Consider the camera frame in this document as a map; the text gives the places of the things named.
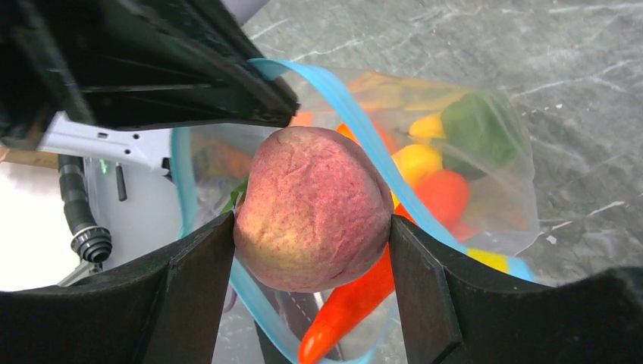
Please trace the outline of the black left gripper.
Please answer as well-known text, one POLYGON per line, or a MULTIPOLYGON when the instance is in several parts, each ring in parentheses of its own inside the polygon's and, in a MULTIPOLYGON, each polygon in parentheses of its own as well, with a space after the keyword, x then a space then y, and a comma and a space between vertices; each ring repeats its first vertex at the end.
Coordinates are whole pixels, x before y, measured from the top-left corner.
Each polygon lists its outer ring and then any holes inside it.
POLYGON ((117 131, 290 123, 300 104, 222 1, 3 1, 1 142, 38 147, 60 111, 117 131))

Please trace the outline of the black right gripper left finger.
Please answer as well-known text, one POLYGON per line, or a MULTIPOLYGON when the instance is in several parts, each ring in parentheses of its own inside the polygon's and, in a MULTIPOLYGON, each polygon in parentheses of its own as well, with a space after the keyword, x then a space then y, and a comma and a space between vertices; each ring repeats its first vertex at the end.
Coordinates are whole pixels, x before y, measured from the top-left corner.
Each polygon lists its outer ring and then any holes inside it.
POLYGON ((71 286, 1 295, 3 363, 209 363, 234 215, 71 286))

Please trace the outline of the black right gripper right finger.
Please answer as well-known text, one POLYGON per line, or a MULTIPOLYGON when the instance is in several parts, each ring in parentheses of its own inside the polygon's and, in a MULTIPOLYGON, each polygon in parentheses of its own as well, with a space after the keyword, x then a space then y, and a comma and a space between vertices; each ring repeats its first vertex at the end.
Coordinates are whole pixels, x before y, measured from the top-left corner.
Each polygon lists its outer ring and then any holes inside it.
POLYGON ((394 217, 391 262, 410 363, 640 363, 642 270, 547 287, 394 217))

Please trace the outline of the orange toy carrot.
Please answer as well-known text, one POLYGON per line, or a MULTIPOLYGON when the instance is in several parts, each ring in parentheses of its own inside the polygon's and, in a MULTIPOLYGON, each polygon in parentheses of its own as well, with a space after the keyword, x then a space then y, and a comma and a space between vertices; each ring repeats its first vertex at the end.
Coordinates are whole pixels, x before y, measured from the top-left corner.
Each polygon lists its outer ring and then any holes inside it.
POLYGON ((335 288, 302 339, 298 360, 317 363, 394 291, 389 246, 359 279, 335 288))

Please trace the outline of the orange toy orange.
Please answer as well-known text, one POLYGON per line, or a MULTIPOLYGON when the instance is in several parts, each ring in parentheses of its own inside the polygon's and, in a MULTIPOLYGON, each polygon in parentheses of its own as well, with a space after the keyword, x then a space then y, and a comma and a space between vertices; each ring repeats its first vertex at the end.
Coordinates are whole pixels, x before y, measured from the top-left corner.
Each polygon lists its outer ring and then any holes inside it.
POLYGON ((462 222, 469 204, 470 190, 466 179, 460 174, 445 169, 433 172, 416 184, 414 192, 458 242, 463 243, 478 233, 462 222))

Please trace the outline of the pink toy peach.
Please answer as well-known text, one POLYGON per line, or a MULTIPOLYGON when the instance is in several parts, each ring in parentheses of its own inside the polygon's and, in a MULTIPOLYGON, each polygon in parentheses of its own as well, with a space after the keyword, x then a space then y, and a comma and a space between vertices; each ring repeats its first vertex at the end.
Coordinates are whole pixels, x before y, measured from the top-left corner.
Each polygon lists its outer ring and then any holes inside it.
POLYGON ((259 146, 236 214, 237 259, 275 290, 314 293, 364 275, 388 242, 391 192, 336 131, 287 127, 259 146))

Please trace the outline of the clear zip top bag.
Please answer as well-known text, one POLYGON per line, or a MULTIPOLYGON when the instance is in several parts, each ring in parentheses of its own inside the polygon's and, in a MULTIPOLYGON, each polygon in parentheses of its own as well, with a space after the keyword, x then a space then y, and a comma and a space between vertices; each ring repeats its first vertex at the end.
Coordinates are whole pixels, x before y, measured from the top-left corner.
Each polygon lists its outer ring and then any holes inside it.
MULTIPOLYGON (((526 126, 502 94, 395 77, 375 71, 324 68, 294 61, 254 60, 267 76, 285 76, 303 104, 291 126, 315 126, 332 130, 357 127, 359 140, 376 137, 367 128, 368 115, 379 141, 366 142, 367 154, 387 182, 394 174, 393 156, 400 175, 394 177, 391 193, 401 193, 410 202, 413 218, 424 198, 438 187, 417 187, 430 172, 450 170, 466 180, 466 207, 456 222, 433 220, 421 228, 437 232, 438 241, 478 259, 483 264, 526 281, 534 281, 527 265, 514 256, 530 246, 538 230, 532 149, 526 126)), ((231 193, 244 191, 249 164, 259 144, 275 127, 242 124, 211 124, 182 127, 171 132, 171 171, 177 188, 184 237, 206 222, 232 209, 231 193)), ((243 302, 256 324, 285 356, 285 363, 298 363, 300 337, 315 312, 304 311, 295 298, 321 298, 320 293, 296 295, 272 290, 259 283, 244 265, 233 259, 231 289, 243 302)), ((372 363, 378 346, 396 327, 397 304, 391 294, 374 307, 374 314, 347 334, 339 344, 355 349, 341 359, 318 363, 372 363)))

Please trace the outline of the yellow toy pear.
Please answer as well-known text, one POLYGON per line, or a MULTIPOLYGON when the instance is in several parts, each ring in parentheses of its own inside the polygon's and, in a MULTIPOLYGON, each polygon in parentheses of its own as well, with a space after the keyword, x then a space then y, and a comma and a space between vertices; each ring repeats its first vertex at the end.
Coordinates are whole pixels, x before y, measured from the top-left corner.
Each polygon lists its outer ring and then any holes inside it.
POLYGON ((442 154, 423 144, 411 144, 392 155, 392 159, 405 182, 414 189, 420 180, 443 168, 442 154))

